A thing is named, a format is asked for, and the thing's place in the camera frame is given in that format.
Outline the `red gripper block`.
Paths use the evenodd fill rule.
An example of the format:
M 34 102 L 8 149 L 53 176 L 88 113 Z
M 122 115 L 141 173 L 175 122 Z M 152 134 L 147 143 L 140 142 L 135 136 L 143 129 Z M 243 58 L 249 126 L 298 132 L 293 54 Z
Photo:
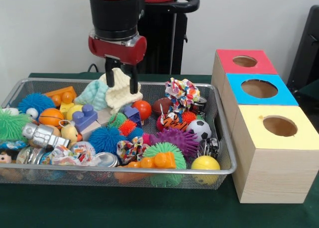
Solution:
M 104 41 L 88 38 L 89 50 L 92 54 L 105 58 L 105 75 L 108 87 L 115 85 L 113 68 L 116 60 L 131 65 L 130 93 L 138 92 L 137 64 L 140 63 L 146 53 L 147 40 L 144 36 L 136 35 L 127 41 Z

